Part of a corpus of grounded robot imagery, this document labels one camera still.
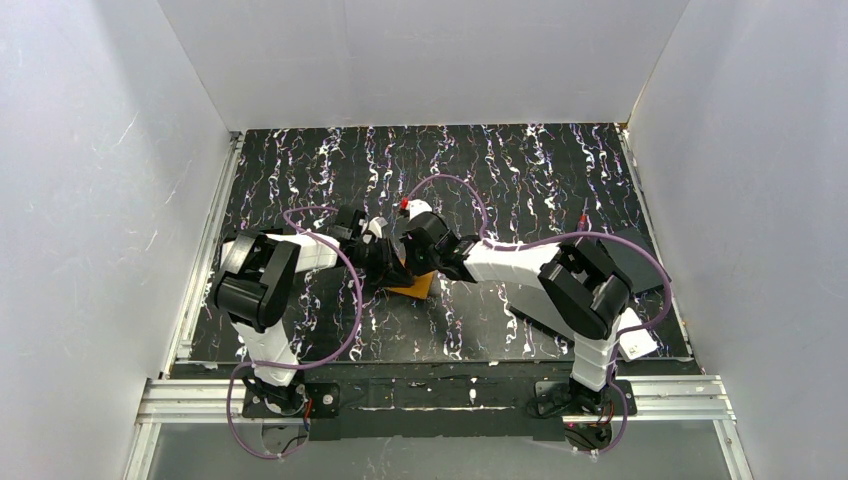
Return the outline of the orange card holder wallet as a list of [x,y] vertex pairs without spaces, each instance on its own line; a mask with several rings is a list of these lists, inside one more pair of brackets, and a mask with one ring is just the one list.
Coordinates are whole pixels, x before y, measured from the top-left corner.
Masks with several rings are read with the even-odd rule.
[[422,276],[414,276],[413,284],[409,287],[386,287],[386,290],[412,299],[426,300],[430,295],[434,277],[434,272],[428,272]]

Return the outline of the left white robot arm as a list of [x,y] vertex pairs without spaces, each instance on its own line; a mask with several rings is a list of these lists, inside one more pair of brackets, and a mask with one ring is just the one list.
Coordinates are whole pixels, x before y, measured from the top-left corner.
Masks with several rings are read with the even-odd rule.
[[282,410],[306,393],[299,361],[283,323],[290,290],[300,273],[352,266],[376,287],[411,287],[414,277],[384,235],[381,217],[353,206],[332,208],[325,234],[242,231],[226,241],[209,297],[225,314],[253,360],[243,382],[257,398]]

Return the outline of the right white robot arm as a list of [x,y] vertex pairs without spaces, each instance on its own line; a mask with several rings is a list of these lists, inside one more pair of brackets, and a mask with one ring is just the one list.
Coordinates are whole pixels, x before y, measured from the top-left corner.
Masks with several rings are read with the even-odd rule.
[[495,245],[478,235],[459,237],[441,216],[424,211],[410,215],[401,242],[414,275],[438,271],[453,281],[512,283],[542,293],[573,334],[571,395],[599,400],[607,391],[632,282],[585,233],[535,246]]

